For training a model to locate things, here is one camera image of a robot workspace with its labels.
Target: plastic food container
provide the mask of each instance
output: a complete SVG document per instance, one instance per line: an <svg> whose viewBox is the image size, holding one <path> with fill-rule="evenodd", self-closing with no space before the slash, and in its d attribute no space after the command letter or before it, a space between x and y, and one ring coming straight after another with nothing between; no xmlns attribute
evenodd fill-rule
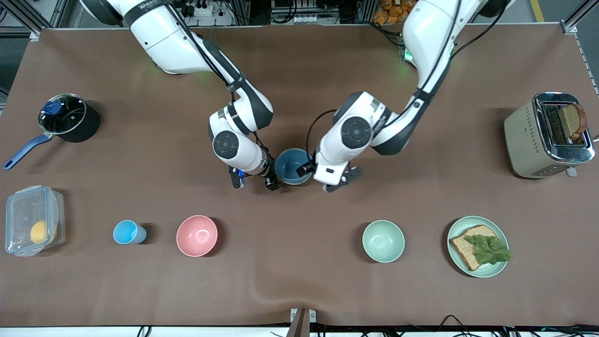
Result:
<svg viewBox="0 0 599 337"><path fill-rule="evenodd" d="M15 256L32 256L65 241L62 194L31 186L6 201L5 248Z"/></svg>

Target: black pot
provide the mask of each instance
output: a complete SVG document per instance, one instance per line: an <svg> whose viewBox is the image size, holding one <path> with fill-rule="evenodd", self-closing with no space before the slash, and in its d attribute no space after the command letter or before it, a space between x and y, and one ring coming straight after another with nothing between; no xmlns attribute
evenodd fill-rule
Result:
<svg viewBox="0 0 599 337"><path fill-rule="evenodd" d="M54 136L71 143L83 142L92 137L100 126L100 115L84 99L75 94L62 94L51 98L41 109L38 124L44 133L30 140L5 164L13 168L34 147L49 142Z"/></svg>

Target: toaster lever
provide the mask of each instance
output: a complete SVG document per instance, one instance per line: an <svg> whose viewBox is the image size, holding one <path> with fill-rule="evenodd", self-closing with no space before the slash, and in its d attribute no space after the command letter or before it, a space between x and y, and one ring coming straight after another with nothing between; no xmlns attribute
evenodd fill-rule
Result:
<svg viewBox="0 0 599 337"><path fill-rule="evenodd" d="M578 173L576 173L576 169L574 167L572 167L572 166L568 167L565 170L565 173L570 178L576 177L578 175Z"/></svg>

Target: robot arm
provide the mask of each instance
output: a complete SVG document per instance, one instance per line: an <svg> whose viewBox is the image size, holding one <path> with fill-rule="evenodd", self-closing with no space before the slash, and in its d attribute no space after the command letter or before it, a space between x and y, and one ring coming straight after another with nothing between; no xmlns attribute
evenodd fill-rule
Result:
<svg viewBox="0 0 599 337"><path fill-rule="evenodd" d="M347 168L349 161L368 146L381 155L395 155L407 146L447 74L457 35L476 12L495 16L506 7L506 1L420 0L415 5L404 24L403 37L418 71L417 90L400 114L368 92L350 95L335 112L333 127L322 137L314 156L314 179L325 184L325 191L349 183L355 175Z"/></svg>
<svg viewBox="0 0 599 337"><path fill-rule="evenodd" d="M273 107L215 44L189 30L170 0L80 0L84 8L102 23L128 24L129 29L152 58L169 74L213 71L239 99L210 116L208 133L214 153L227 165L236 188L243 187L243 175L259 174L269 189L279 182L270 169L268 149L247 136L268 126Z"/></svg>

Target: toaster slot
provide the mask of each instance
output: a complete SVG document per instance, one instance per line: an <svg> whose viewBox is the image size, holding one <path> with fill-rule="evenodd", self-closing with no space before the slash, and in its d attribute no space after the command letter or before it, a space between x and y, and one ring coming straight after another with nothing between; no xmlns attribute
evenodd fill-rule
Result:
<svg viewBox="0 0 599 337"><path fill-rule="evenodd" d="M559 117L559 111L568 105L568 103L542 104L545 121L549 126L549 137L554 146L580 146L586 147L586 137L579 137L577 140L572 140L570 135L566 135L565 128L562 125L562 120Z"/></svg>

